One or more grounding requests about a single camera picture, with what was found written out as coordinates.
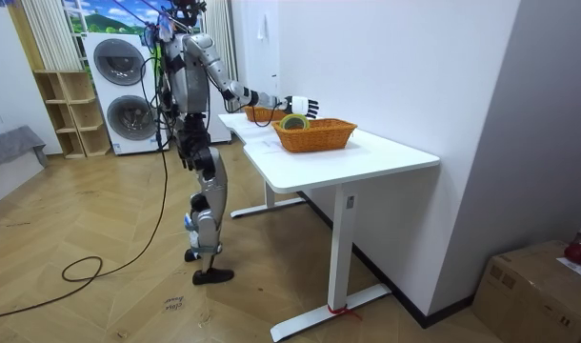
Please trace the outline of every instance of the washing machine door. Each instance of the washing machine door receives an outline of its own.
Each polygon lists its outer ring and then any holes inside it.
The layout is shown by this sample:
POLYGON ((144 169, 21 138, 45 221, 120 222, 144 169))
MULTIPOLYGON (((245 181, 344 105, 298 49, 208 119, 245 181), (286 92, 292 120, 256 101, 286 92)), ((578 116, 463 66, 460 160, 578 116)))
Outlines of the washing machine door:
POLYGON ((109 126, 120 136, 130 140, 145 140, 157 132, 156 110, 144 98, 124 95, 110 103, 107 110, 109 126))
POLYGON ((145 60, 140 51, 122 39, 107 39, 93 52, 96 68, 115 85, 130 86, 140 82, 141 67, 145 60))

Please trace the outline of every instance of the tape roll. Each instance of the tape roll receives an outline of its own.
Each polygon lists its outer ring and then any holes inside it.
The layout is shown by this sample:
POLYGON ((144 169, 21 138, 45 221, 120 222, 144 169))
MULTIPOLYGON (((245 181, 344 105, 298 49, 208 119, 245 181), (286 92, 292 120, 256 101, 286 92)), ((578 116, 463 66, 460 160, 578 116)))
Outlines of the tape roll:
POLYGON ((302 114, 289 114, 280 121, 280 128, 284 130, 305 130, 310 128, 310 121, 302 114))

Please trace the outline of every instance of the humanoid robot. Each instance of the humanoid robot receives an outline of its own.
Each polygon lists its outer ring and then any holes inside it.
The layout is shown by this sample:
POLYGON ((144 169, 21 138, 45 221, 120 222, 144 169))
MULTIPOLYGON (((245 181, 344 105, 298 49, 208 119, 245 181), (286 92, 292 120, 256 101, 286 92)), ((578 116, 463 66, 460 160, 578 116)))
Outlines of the humanoid robot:
MULTIPOLYGON (((204 2, 173 0, 167 13, 176 24, 190 28, 203 10, 206 10, 204 2)), ((164 83, 167 89, 161 96, 162 107, 170 109, 170 116, 182 119, 175 130, 179 154, 183 164, 190 171, 196 171, 201 185, 201 191, 190 197, 190 213, 185 216, 185 227, 190 232, 190 249, 185 253, 185 260, 202 260, 201 271, 193 275, 194 285, 225 282, 233 278, 233 271, 212 266, 214 257, 222 251, 219 235, 227 201, 227 174, 218 150, 210 147, 210 136, 203 122, 203 113, 209 104, 209 81, 225 100, 239 103, 240 107, 259 106, 316 115, 318 103, 305 97, 278 98, 249 90, 230 80, 209 35, 174 32, 174 29, 170 33, 168 38, 162 39, 159 35, 157 39, 165 66, 162 76, 167 81, 164 83)))

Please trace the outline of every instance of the window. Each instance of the window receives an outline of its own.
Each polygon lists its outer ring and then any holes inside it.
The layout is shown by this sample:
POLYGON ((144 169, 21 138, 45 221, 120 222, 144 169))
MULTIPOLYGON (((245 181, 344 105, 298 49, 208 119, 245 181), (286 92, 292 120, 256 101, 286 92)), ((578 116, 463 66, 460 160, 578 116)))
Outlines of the window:
MULTIPOLYGON (((145 30, 145 22, 156 23, 158 13, 142 1, 128 0, 122 3, 131 13, 139 19, 120 8, 111 0, 61 0, 66 14, 69 30, 72 32, 74 46, 83 67, 88 70, 88 59, 81 41, 82 32, 106 32, 142 34, 145 30)), ((149 3, 161 9, 170 7, 169 0, 150 0, 149 3)), ((201 31, 201 20, 198 21, 193 32, 201 31)))

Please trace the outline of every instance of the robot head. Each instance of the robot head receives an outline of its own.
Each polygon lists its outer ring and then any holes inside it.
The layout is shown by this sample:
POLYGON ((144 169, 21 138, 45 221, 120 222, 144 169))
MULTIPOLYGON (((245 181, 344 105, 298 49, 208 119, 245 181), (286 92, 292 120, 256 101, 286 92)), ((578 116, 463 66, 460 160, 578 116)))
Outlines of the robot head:
POLYGON ((206 2, 200 0, 172 0, 172 5, 174 8, 170 14, 174 19, 189 27, 194 27, 197 23, 197 16, 206 11, 206 2), (182 18, 178 16, 178 11, 183 13, 182 18))

